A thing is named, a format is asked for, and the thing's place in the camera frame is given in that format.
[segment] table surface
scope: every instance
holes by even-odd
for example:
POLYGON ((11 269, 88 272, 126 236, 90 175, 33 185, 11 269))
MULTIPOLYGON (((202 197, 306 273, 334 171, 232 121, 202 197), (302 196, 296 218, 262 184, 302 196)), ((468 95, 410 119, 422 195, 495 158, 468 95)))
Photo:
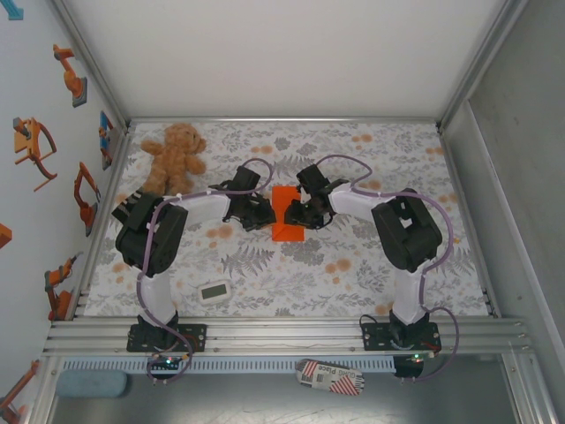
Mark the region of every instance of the table surface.
MULTIPOLYGON (((115 203, 145 181, 152 156, 139 144, 163 140, 167 124, 138 124, 125 161, 115 203)), ((202 176, 190 176, 194 191, 230 179, 246 159, 262 157, 275 166, 272 186, 294 186, 296 174, 324 155, 345 154, 367 162, 373 175, 362 186, 382 192, 411 187, 439 201, 455 229, 455 251, 427 278, 426 304, 456 314, 486 315, 457 196, 435 126, 430 124, 203 122, 194 126, 207 139, 200 157, 202 176)), ((267 170, 250 165, 262 176, 267 170)), ((322 164, 330 179, 353 179, 362 168, 335 159, 322 164)), ((447 238, 437 211, 432 216, 447 238)), ((122 262, 115 248, 121 225, 110 218, 94 272, 85 315, 134 316, 136 269, 122 262)), ((272 230, 245 232, 237 222, 208 221, 185 231, 170 268, 173 300, 181 316, 358 316, 388 313, 394 299, 394 268, 388 263, 373 223, 336 216, 320 231, 307 231, 305 242, 280 243, 272 230), (197 288, 230 280, 231 299, 203 306, 197 288)), ((445 243, 440 247, 441 254, 445 243)))

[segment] small white device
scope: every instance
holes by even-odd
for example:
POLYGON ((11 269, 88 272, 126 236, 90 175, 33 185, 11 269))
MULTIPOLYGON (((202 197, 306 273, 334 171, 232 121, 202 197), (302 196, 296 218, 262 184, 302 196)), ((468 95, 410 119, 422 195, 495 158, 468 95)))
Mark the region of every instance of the small white device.
POLYGON ((214 281, 198 288, 198 299, 202 305, 212 305, 231 298, 230 280, 214 281))

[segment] gray floor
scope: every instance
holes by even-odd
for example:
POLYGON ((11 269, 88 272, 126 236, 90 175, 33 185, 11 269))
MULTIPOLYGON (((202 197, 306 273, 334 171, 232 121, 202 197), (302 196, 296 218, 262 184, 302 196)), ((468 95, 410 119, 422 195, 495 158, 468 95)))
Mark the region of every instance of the gray floor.
POLYGON ((401 385, 365 376, 365 391, 346 397, 298 385, 294 375, 190 375, 169 387, 132 378, 119 399, 58 399, 53 423, 305 424, 515 422, 497 362, 458 358, 429 382, 401 385))

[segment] white wall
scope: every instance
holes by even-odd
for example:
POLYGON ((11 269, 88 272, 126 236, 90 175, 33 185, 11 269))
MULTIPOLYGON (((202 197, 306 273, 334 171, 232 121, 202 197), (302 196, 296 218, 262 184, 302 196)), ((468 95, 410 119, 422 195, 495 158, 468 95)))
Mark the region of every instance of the white wall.
MULTIPOLYGON (((111 172, 111 167, 102 171, 98 139, 100 110, 108 109, 94 82, 88 81, 87 103, 74 109, 63 66, 52 50, 53 43, 64 48, 68 41, 46 2, 16 3, 24 9, 22 21, 9 21, 0 9, 0 223, 13 233, 13 240, 0 249, 0 397, 29 369, 45 343, 49 302, 44 272, 89 247, 73 198, 79 161, 102 193, 111 172), (36 193, 34 188, 44 179, 40 172, 29 160, 14 164, 24 155, 14 153, 14 117, 35 117, 56 143, 57 152, 44 164, 58 175, 36 193)), ((85 75, 77 60, 70 63, 78 75, 85 75)), ((45 139, 40 138, 40 146, 42 153, 49 151, 45 139)), ((81 192, 85 201, 94 202, 86 183, 81 192)), ((80 262, 77 265, 75 278, 80 277, 80 262)))
POLYGON ((439 117, 503 0, 67 0, 133 117, 439 117))

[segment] orange object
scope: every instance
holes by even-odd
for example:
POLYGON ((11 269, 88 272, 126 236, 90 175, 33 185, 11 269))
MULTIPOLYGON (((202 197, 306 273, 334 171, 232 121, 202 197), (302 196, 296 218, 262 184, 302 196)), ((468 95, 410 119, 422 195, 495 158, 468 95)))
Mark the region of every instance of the orange object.
POLYGON ((304 228, 284 223, 284 212, 294 200, 300 200, 300 193, 294 186, 273 187, 273 209, 276 223, 273 225, 273 241, 304 241, 304 228))
POLYGON ((71 303, 71 294, 68 291, 61 291, 58 295, 55 288, 69 277, 72 270, 72 264, 77 260, 81 253, 75 254, 69 258, 67 262, 55 271, 45 271, 45 291, 49 298, 51 312, 49 312, 50 321, 64 320, 67 315, 67 309, 71 303))
POLYGON ((11 230, 0 224, 0 249, 11 241, 11 230))
POLYGON ((64 84, 72 93, 72 106, 77 107, 87 102, 87 79, 79 78, 68 62, 69 57, 74 57, 71 49, 60 49, 53 44, 53 56, 61 62, 64 68, 64 84))
POLYGON ((6 397, 0 398, 0 417, 4 419, 8 424, 19 424, 19 419, 24 411, 24 407, 19 409, 19 411, 14 411, 11 409, 10 405, 16 398, 16 396, 26 387, 26 384, 34 378, 37 373, 37 368, 39 367, 39 360, 32 362, 32 366, 29 371, 19 379, 16 385, 8 392, 6 397))
POLYGON ((57 151, 57 146, 55 146, 55 142, 51 137, 45 125, 41 122, 37 122, 34 118, 30 117, 25 121, 22 121, 19 117, 16 117, 13 121, 14 131, 14 152, 19 153, 22 150, 26 150, 26 155, 20 157, 15 163, 19 165, 20 163, 24 162, 26 159, 30 159, 37 169, 40 171, 41 174, 47 179, 43 183, 39 184, 35 187, 34 191, 36 192, 43 186, 45 186, 49 181, 55 179, 57 176, 56 174, 51 174, 48 172, 45 167, 43 166, 43 161, 45 158, 53 155, 57 151), (51 151, 44 156, 41 156, 41 151, 39 148, 39 136, 43 133, 47 138, 49 146, 51 147, 51 151))
POLYGON ((87 166, 83 162, 79 162, 79 174, 77 175, 77 179, 74 180, 74 200, 76 200, 79 204, 80 219, 82 219, 87 227, 86 233, 88 237, 92 231, 92 226, 94 225, 98 204, 95 203, 93 206, 90 206, 80 197, 80 185, 82 183, 82 178, 87 179, 87 183, 92 187, 96 194, 97 201, 100 201, 101 195, 100 190, 98 190, 98 186, 94 182, 92 175, 90 175, 87 166))

